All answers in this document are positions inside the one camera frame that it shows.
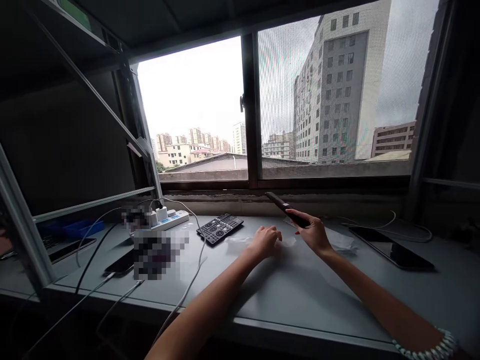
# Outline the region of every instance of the desk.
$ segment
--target desk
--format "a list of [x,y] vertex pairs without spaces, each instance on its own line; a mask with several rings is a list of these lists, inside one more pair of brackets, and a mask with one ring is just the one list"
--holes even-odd
[[[211,218],[212,216],[199,216],[200,224],[205,224]],[[315,349],[315,341],[318,343],[320,340],[396,351],[386,331],[340,278],[316,257],[300,236],[294,235],[293,227],[280,217],[243,217],[243,220],[244,226],[232,237],[252,237],[261,225],[275,225],[284,237],[295,237],[296,242],[292,247],[283,249],[280,259],[264,261],[248,277],[233,306],[235,317],[228,322],[222,336],[243,341],[249,338],[246,330],[258,330],[262,337],[265,336],[262,341],[267,341],[268,334],[273,333],[287,334],[290,339],[291,336],[297,336],[297,339],[308,340],[312,351],[317,353],[319,349]],[[433,263],[438,270],[432,273],[408,272],[387,261],[339,223],[325,221],[325,226],[338,232],[339,237],[354,238],[358,247],[357,254],[348,259],[356,267],[427,321],[451,331],[471,355],[480,356],[480,260],[476,255],[439,238],[422,244],[402,241],[400,237],[392,236],[406,248]],[[130,305],[130,311],[136,309],[139,313],[149,314],[150,321],[156,321],[159,319],[159,311],[169,312],[175,307],[197,267],[203,243],[196,234],[196,228],[195,219],[191,217],[189,221],[171,229],[189,232],[189,243],[160,280],[144,282],[124,300]],[[400,222],[396,228],[391,229],[411,236],[425,235]],[[98,285],[103,279],[103,270],[131,249],[131,246],[122,244],[127,235],[120,227],[110,232],[85,274],[81,294],[86,294]],[[206,246],[203,252],[206,260],[183,305],[188,305],[230,265],[239,251],[237,245],[227,241],[215,248]],[[46,293],[57,296],[71,294],[82,271],[83,269],[74,271],[50,285]],[[104,310],[106,301],[112,305],[134,283],[133,272],[123,278],[113,278],[91,295],[90,305],[95,301],[103,303],[101,308]],[[282,350],[305,354],[304,343],[288,342],[281,344]]]

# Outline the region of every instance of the right hand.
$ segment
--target right hand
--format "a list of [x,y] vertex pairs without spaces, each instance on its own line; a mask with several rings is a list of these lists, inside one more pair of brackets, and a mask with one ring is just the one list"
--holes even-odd
[[329,254],[335,254],[334,249],[330,245],[329,238],[325,232],[325,226],[318,217],[311,216],[305,212],[297,211],[295,209],[286,209],[287,213],[295,214],[298,217],[310,222],[310,225],[306,228],[298,226],[293,220],[298,231],[296,234],[300,234],[306,244],[313,250],[319,257],[323,257]]

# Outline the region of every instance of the sky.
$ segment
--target sky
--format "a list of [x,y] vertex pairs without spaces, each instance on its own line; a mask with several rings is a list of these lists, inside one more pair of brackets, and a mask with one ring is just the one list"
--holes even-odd
[[[438,0],[391,1],[375,126],[415,119],[437,7]],[[313,17],[258,34],[263,141],[292,130],[294,82],[318,21]],[[239,37],[142,62],[138,77],[151,136],[189,138],[189,128],[200,127],[233,145],[233,125],[245,120]]]

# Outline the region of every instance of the beaded bracelet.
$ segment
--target beaded bracelet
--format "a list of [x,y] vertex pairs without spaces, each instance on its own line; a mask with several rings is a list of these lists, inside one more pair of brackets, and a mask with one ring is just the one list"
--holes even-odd
[[458,350],[459,344],[457,340],[452,336],[450,331],[436,328],[438,331],[443,333],[443,339],[440,341],[440,344],[437,345],[434,349],[424,352],[411,352],[404,347],[402,347],[396,340],[392,340],[396,349],[407,359],[410,360],[440,360],[440,359],[450,359],[450,357]]

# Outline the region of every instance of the remote control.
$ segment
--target remote control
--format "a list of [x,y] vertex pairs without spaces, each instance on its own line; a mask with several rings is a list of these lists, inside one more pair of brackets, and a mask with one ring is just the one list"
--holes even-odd
[[[229,213],[217,216],[200,228],[206,236],[203,240],[206,241],[208,246],[213,247],[225,240],[227,235],[238,229],[243,222],[243,220]],[[203,238],[200,229],[197,229],[196,232]]]

